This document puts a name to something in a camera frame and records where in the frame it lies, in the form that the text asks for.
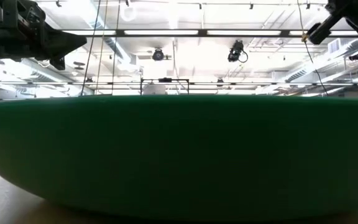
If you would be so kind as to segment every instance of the ceiling-mounted camera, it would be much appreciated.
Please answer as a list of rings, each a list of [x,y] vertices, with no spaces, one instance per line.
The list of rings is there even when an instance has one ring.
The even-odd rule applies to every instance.
[[[240,56],[243,53],[247,56],[247,60],[242,62],[240,61]],[[236,40],[236,42],[233,44],[233,47],[230,49],[230,53],[227,59],[229,62],[239,61],[241,63],[246,63],[248,61],[248,54],[244,51],[244,44],[242,43],[242,40]]]
[[[161,61],[164,59],[164,53],[162,52],[162,49],[155,49],[153,54],[153,60],[155,61]]]
[[[217,83],[224,83],[223,78],[218,78]]]
[[[351,60],[352,62],[358,60],[358,54],[349,56],[349,60]]]

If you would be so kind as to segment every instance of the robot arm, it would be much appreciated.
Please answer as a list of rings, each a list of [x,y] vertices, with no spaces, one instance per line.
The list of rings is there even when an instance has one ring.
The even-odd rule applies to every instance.
[[[36,2],[0,0],[0,58],[35,57],[64,70],[64,56],[86,44],[86,38],[55,30],[45,18]]]
[[[308,31],[310,42],[320,44],[331,34],[329,30],[343,17],[358,32],[358,0],[329,0],[326,9],[330,16]]]

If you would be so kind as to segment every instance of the cable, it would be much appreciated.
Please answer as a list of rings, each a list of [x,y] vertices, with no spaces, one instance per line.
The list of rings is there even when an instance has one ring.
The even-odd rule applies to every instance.
[[[306,46],[306,50],[308,51],[308,55],[309,55],[310,61],[311,61],[311,63],[312,63],[313,66],[314,66],[313,58],[312,58],[311,55],[310,55],[308,45],[306,44],[306,42],[304,42],[304,43],[305,43],[305,46]],[[321,81],[320,73],[318,73],[318,71],[317,71],[316,68],[314,68],[314,70],[316,71],[316,73],[317,73],[317,75],[318,75],[318,80],[320,81],[321,86],[323,87],[324,91],[326,92],[326,94],[327,94],[327,96],[328,96],[327,89],[326,89],[326,87],[324,86],[323,82]]]
[[[296,0],[296,1],[297,1],[297,3],[298,3],[299,17],[300,17],[301,27],[302,27],[302,36],[304,36],[304,35],[305,35],[305,28],[303,27],[301,4],[299,3],[299,0]],[[313,66],[314,66],[313,58],[311,57],[311,54],[310,54],[310,51],[309,51],[309,48],[308,48],[308,44],[306,43],[306,41],[307,41],[307,39],[305,39],[305,41],[303,41],[303,43],[305,44],[306,51],[308,52],[310,61],[311,61],[311,63],[312,63]],[[320,81],[321,86],[323,87],[324,91],[326,92],[326,94],[327,94],[327,96],[328,96],[327,89],[326,89],[326,87],[324,86],[323,82],[321,81],[320,73],[318,73],[318,71],[317,71],[317,69],[316,69],[315,66],[314,66],[314,70],[316,71],[316,73],[317,73],[317,75],[318,75],[318,80]]]
[[[47,68],[47,67],[49,67],[50,66],[50,64],[48,64],[48,65],[42,65],[41,63],[39,63],[39,62],[37,62],[41,67],[43,67],[43,68]]]
[[[240,59],[239,59],[239,62],[241,62],[241,63],[246,63],[246,62],[248,62],[248,58],[249,58],[249,57],[248,57],[247,52],[243,51],[243,53],[247,56],[247,60],[245,60],[245,61],[242,62],[242,61],[240,61]]]
[[[116,29],[118,29],[118,23],[119,23],[119,13],[121,10],[121,0],[118,1],[118,14],[117,14],[117,24]],[[116,54],[117,54],[117,38],[114,41],[114,58],[112,61],[112,82],[111,82],[111,95],[114,93],[114,72],[116,71]]]
[[[103,34],[102,34],[102,40],[104,39],[104,30],[106,28],[106,19],[107,19],[107,9],[108,9],[109,2],[106,2],[106,11],[104,12],[104,26],[103,26]],[[95,95],[98,94],[98,88],[99,88],[99,75],[100,75],[100,66],[102,64],[102,57],[103,57],[103,43],[100,47],[100,58],[99,58],[99,68],[98,68],[98,80],[96,81],[96,90]]]
[[[87,61],[87,63],[86,63],[84,81],[83,81],[83,84],[82,84],[81,96],[84,95],[86,75],[88,74],[88,68],[89,68],[89,65],[90,65],[91,54],[92,54],[92,48],[93,48],[93,41],[94,41],[94,35],[95,35],[95,33],[96,33],[96,29],[97,29],[97,25],[98,25],[98,19],[99,19],[99,13],[100,13],[100,5],[101,5],[101,3],[102,3],[102,0],[99,0],[98,12],[96,13],[96,19],[95,19],[95,22],[94,22],[94,29],[93,29],[91,47],[90,47],[90,49],[89,49],[88,61]]]

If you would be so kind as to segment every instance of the ceiling beam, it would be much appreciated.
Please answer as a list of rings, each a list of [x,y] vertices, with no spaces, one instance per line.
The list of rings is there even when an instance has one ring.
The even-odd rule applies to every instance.
[[[62,29],[85,37],[256,37],[301,38],[302,30],[288,29]],[[354,30],[332,30],[330,38],[358,38]]]
[[[155,82],[155,85],[179,85],[179,83],[186,84],[187,82],[171,82],[171,83],[159,83]],[[82,82],[4,82],[1,81],[0,84],[5,85],[84,85]],[[226,83],[216,83],[216,82],[189,82],[190,85],[222,85],[222,86],[252,86],[252,85],[260,85],[260,86],[269,86],[269,85],[277,85],[277,86],[358,86],[358,83],[324,83],[320,82],[308,82],[308,83],[282,83],[282,82],[226,82]],[[86,82],[85,86],[93,86],[93,85],[140,85],[140,82]]]

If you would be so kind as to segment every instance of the table surface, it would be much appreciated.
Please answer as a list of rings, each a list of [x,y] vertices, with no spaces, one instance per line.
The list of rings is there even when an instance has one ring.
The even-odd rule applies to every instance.
[[[84,212],[54,205],[44,199],[32,195],[0,177],[0,224],[8,223],[120,223],[120,224],[160,224],[165,221],[139,220],[136,218],[114,217],[98,213]],[[340,223],[358,224],[358,210],[351,213],[316,217],[304,220],[268,222],[264,224],[294,224],[294,223]]]

